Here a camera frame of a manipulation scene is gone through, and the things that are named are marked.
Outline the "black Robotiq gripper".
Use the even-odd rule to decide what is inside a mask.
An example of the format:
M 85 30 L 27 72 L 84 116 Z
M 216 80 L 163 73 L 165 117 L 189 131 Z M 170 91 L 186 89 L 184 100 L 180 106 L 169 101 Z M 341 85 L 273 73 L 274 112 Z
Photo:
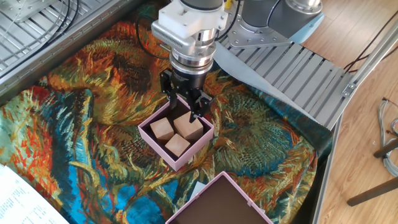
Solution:
M 205 79 L 206 73 L 191 75 L 177 69 L 164 70 L 160 73 L 161 90 L 167 95 L 171 110 L 177 106 L 177 90 L 179 93 L 187 91 L 187 102 L 191 111 L 189 122 L 191 123 L 202 117 L 214 102 L 213 96 L 202 90 Z

